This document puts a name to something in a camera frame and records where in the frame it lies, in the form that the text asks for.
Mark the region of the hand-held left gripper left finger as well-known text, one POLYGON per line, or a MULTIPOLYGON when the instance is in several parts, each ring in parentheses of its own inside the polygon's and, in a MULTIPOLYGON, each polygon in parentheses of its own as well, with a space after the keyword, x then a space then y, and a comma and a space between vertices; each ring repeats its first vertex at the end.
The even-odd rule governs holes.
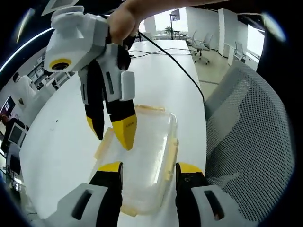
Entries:
POLYGON ((62 197, 48 227, 116 227, 122 206, 123 163, 100 166, 89 183, 62 197))

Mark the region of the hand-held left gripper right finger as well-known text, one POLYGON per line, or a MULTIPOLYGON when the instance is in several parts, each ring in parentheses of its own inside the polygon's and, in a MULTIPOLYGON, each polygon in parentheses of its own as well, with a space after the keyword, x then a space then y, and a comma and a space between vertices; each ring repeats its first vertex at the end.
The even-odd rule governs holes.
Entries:
POLYGON ((176 198, 180 227, 253 227, 236 201, 219 186, 210 185, 202 170, 176 163, 176 198))

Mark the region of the person's right hand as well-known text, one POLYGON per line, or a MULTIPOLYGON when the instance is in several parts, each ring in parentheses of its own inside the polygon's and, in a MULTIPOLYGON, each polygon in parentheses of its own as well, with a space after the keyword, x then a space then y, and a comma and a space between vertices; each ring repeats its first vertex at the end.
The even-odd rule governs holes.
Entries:
POLYGON ((129 35, 134 36, 144 18, 143 0, 126 0, 107 19, 111 41, 122 45, 129 35))

